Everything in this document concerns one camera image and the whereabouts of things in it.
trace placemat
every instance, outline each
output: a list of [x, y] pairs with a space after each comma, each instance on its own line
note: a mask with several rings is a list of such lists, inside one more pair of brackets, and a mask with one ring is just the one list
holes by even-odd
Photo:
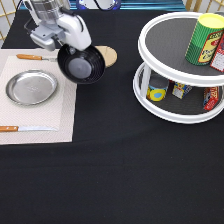
[[[0, 125], [50, 126], [58, 131], [0, 133], [0, 144], [72, 141], [77, 85], [64, 77], [57, 63], [17, 59], [15, 55], [18, 53], [57, 57], [57, 50], [0, 50], [0, 72], [5, 64], [0, 76]], [[42, 69], [52, 73], [58, 80], [58, 87], [54, 95], [44, 103], [33, 106], [17, 105], [5, 95], [5, 86], [11, 77], [29, 69]]]
[[117, 52], [113, 48], [108, 46], [96, 46], [96, 48], [103, 55], [107, 68], [117, 61]]

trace wooden knife handle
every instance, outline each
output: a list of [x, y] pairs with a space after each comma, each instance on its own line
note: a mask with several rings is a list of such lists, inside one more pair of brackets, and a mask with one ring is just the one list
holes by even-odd
[[18, 126], [0, 126], [0, 132], [16, 132], [18, 129]]
[[17, 54], [17, 58], [19, 59], [28, 59], [28, 60], [42, 60], [41, 56], [36, 55], [28, 55], [28, 54]]

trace silver plate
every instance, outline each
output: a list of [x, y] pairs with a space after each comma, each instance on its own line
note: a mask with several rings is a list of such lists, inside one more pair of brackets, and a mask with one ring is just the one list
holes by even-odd
[[7, 96], [15, 103], [34, 105], [47, 100], [57, 87], [57, 79], [42, 70], [19, 73], [9, 80]]

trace butter knife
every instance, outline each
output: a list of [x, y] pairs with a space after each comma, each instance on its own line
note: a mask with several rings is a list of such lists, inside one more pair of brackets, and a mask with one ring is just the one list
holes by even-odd
[[17, 131], [57, 131], [57, 129], [45, 126], [0, 126], [0, 132]]
[[48, 60], [51, 62], [57, 62], [57, 58], [44, 58], [42, 56], [36, 56], [36, 55], [28, 55], [28, 54], [17, 54], [17, 58], [19, 59], [28, 59], [28, 60]]

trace can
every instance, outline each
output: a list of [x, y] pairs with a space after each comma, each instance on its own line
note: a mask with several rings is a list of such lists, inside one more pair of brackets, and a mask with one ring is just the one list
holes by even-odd
[[205, 13], [199, 16], [185, 58], [194, 65], [208, 64], [224, 30], [224, 17]]
[[152, 71], [147, 91], [147, 99], [161, 101], [165, 98], [169, 80]]

